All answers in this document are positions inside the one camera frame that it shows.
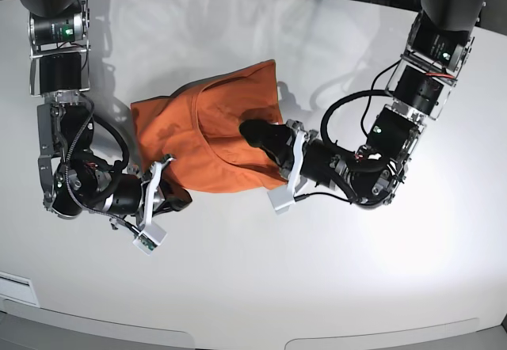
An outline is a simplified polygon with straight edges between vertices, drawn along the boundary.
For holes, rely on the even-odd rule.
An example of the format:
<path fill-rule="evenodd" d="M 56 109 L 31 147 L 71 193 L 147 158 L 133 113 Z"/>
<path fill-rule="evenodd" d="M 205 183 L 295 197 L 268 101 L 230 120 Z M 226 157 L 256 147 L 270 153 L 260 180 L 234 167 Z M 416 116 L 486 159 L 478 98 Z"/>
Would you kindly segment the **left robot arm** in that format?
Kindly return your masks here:
<path fill-rule="evenodd" d="M 391 66 L 384 89 L 351 93 L 324 113 L 318 130 L 297 120 L 271 124 L 245 120 L 239 130 L 247 143 L 263 150 L 279 168 L 286 185 L 269 192 L 277 212 L 305 200 L 304 187 L 314 182 L 320 196 L 373 209 L 389 204 L 406 179 L 411 155 L 425 130 L 436 120 L 467 61 L 485 0 L 420 0 L 404 52 Z M 360 98 L 388 97 L 366 141 L 357 150 L 339 146 L 329 135 L 332 115 Z"/>

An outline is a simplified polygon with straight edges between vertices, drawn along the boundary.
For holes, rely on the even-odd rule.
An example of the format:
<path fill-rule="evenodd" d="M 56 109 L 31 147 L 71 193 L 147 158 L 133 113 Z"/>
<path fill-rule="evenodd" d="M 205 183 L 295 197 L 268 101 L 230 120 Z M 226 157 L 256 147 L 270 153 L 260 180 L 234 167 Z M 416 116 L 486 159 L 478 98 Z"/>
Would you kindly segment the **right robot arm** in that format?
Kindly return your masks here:
<path fill-rule="evenodd" d="M 86 0 L 20 0 L 29 12 L 30 93 L 37 108 L 40 185 L 47 211 L 75 219 L 83 211 L 109 217 L 113 227 L 141 233 L 156 215 L 191 203 L 162 179 L 168 154 L 129 174 L 128 145 L 95 112 L 90 87 L 90 9 Z"/>

